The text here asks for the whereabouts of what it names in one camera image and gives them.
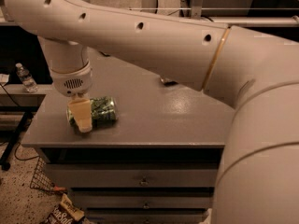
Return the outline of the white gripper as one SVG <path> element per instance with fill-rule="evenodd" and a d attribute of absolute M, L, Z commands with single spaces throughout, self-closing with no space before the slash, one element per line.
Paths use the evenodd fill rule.
<path fill-rule="evenodd" d="M 55 89 L 66 97 L 87 93 L 92 82 L 92 67 L 87 63 L 78 71 L 72 73 L 50 72 Z M 87 98 L 75 97 L 68 102 L 68 108 L 82 133 L 90 132 L 92 125 L 91 101 Z"/>

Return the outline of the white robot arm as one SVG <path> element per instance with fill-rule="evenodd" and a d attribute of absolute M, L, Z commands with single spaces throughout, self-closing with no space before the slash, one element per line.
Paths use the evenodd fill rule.
<path fill-rule="evenodd" d="M 222 23 L 86 0 L 5 0 L 10 17 L 46 39 L 56 86 L 91 82 L 86 48 L 202 91 L 235 110 L 211 224 L 299 224 L 299 45 Z"/>

